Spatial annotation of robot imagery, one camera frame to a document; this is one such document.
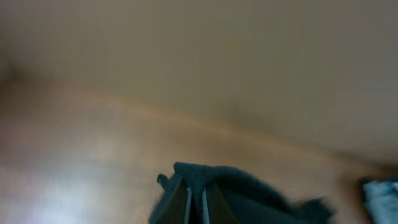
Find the light blue object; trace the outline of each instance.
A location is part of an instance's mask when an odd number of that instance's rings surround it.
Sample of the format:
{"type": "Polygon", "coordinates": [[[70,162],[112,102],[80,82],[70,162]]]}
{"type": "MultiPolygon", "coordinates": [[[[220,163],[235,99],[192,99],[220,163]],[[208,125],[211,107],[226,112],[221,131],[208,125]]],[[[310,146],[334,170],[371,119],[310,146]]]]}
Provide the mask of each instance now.
{"type": "Polygon", "coordinates": [[[371,181],[364,185],[366,208],[376,224],[398,223],[398,181],[371,181]]]}

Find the cloth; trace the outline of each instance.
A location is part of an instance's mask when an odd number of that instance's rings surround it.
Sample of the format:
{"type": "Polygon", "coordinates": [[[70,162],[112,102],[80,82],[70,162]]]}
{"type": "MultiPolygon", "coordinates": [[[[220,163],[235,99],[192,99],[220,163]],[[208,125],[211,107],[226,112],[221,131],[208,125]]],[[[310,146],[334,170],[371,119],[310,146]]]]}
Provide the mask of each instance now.
{"type": "Polygon", "coordinates": [[[300,208],[294,208],[276,190],[234,167],[210,167],[176,162],[174,171],[170,179],[162,174],[158,176],[157,180],[165,193],[152,212],[150,223],[156,223],[162,207],[167,206],[164,199],[172,197],[181,180],[184,180],[192,191],[197,223],[203,223],[202,195],[206,186],[212,183],[217,183],[234,217],[242,224],[325,224],[331,217],[330,209],[321,201],[312,200],[300,208]]]}
{"type": "Polygon", "coordinates": [[[398,223],[398,178],[363,185],[365,206],[376,224],[398,223]]]}

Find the floor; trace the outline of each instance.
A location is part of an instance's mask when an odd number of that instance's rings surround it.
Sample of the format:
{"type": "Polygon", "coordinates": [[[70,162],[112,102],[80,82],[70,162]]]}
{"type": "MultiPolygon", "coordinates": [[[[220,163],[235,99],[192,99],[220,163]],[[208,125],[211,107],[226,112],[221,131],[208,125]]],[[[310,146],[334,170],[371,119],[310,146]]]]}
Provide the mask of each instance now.
{"type": "Polygon", "coordinates": [[[354,182],[385,170],[189,116],[104,88],[0,88],[0,223],[147,223],[175,161],[244,169],[292,203],[327,197],[335,223],[368,223],[354,182]]]}

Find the dark green cloth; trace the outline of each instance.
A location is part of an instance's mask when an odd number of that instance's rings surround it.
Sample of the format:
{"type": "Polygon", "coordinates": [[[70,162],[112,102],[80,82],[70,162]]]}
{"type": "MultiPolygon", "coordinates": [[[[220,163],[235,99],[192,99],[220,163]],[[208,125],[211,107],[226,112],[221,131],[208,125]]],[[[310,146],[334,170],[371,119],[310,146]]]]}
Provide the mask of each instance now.
{"type": "Polygon", "coordinates": [[[150,223],[155,223],[159,211],[167,206],[167,199],[173,197],[178,183],[184,180],[192,191],[197,223],[202,220],[202,193],[206,186],[216,183],[230,210],[240,223],[266,224],[324,224],[331,212],[319,200],[312,200],[300,208],[294,208],[276,190],[259,179],[234,167],[201,166],[176,162],[174,175],[170,178],[160,174],[158,182],[165,193],[151,214],[150,223]]]}

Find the wooden floor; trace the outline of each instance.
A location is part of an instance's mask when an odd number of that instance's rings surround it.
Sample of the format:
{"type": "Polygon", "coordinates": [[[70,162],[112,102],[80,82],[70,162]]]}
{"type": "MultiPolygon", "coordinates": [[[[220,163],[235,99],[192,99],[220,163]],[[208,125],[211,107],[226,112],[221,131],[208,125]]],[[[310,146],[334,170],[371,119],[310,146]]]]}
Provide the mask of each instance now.
{"type": "Polygon", "coordinates": [[[353,183],[384,170],[272,136],[195,121],[76,83],[1,87],[0,223],[147,223],[175,161],[237,166],[292,202],[328,197],[367,223],[353,183]]]}

